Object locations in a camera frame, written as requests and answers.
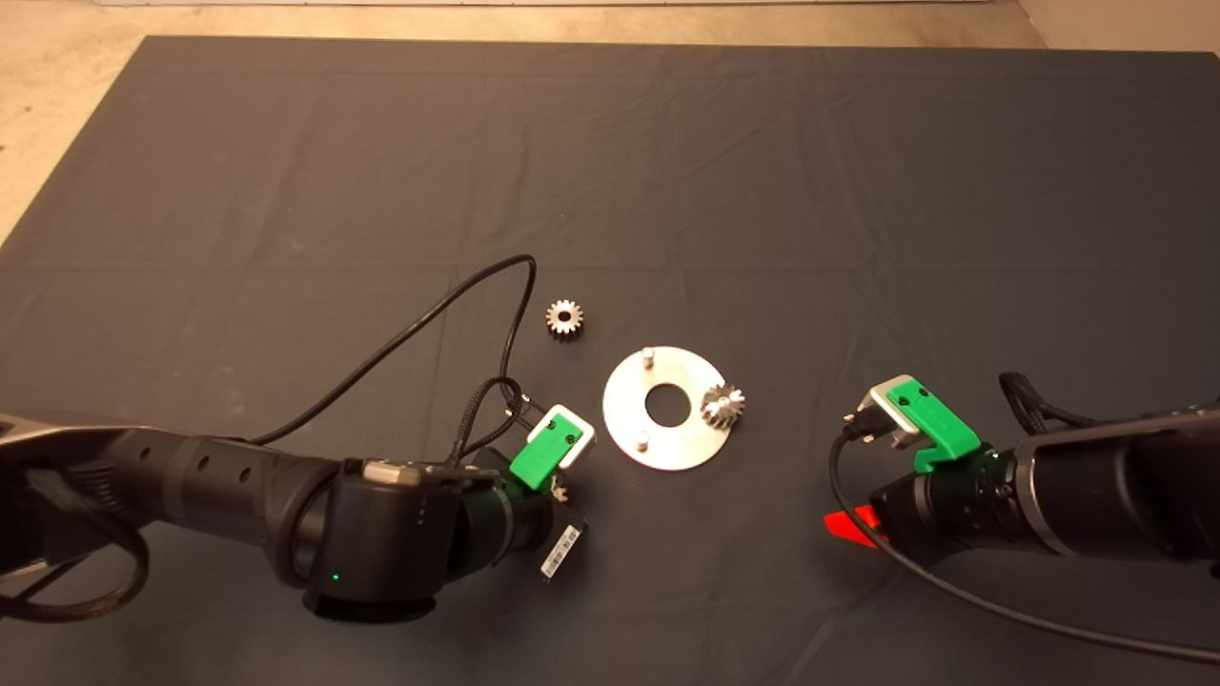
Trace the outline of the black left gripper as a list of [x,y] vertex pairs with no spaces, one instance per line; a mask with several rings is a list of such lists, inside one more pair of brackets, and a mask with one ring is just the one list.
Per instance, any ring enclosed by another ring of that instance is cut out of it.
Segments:
[[586,518],[550,492],[505,483],[506,542],[497,563],[518,560],[540,580],[555,580],[588,531]]

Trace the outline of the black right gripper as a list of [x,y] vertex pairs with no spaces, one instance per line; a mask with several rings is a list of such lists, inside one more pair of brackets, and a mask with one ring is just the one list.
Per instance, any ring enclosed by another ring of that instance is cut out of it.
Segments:
[[932,474],[904,474],[867,496],[867,504],[824,514],[824,529],[875,551],[865,530],[902,555],[932,566],[966,551],[1039,552],[1016,494],[1011,450],[982,448]]

